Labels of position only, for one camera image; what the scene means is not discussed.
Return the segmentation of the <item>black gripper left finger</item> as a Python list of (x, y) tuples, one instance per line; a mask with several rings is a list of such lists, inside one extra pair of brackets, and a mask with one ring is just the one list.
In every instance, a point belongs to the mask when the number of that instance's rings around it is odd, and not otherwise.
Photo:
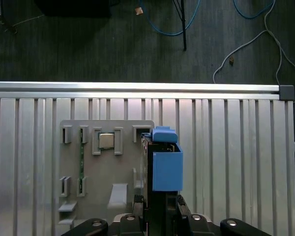
[(111, 224), (104, 219), (91, 218), (74, 227), (64, 236), (143, 236), (143, 203), (142, 195), (136, 195), (133, 212), (120, 214)]

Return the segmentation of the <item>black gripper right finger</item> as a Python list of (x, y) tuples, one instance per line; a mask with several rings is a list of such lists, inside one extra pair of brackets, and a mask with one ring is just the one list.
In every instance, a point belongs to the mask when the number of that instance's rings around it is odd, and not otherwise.
[(268, 233), (235, 218), (227, 218), (219, 225), (207, 220), (204, 215), (191, 213), (183, 196), (179, 195), (178, 236), (267, 236)]

